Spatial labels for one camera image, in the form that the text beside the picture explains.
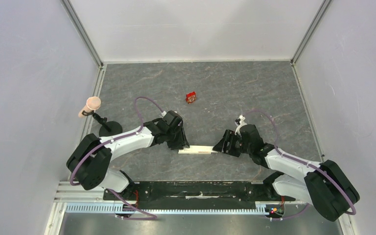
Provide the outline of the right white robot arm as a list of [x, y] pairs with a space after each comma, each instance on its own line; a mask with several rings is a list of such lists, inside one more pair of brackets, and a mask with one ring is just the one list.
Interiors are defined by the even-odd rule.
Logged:
[[255, 125], [246, 124], [235, 131], [226, 130], [213, 150], [235, 157], [247, 154], [255, 164], [274, 170], [263, 181], [266, 198], [295, 198], [312, 205], [329, 221], [336, 221], [341, 215], [350, 213], [360, 200], [358, 191], [336, 162], [311, 162], [288, 155], [264, 142]]

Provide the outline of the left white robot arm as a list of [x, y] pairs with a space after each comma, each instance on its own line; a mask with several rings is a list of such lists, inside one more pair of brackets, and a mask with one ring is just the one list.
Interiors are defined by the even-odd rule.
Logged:
[[166, 143], [171, 150], [189, 146], [183, 118], [172, 110], [162, 112], [161, 115], [121, 134], [107, 137], [86, 135], [66, 162], [71, 178], [75, 180], [73, 184], [81, 185], [85, 190], [95, 187], [111, 189], [122, 200], [130, 199], [134, 194], [131, 179], [122, 170], [110, 167], [113, 160], [162, 143]]

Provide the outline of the white remote control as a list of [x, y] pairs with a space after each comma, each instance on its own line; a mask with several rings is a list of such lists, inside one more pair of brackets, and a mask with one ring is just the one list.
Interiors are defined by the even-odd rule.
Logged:
[[212, 146], [191, 145], [190, 147], [184, 147], [178, 150], [178, 154], [191, 154], [191, 155], [209, 155], [217, 153], [213, 150]]

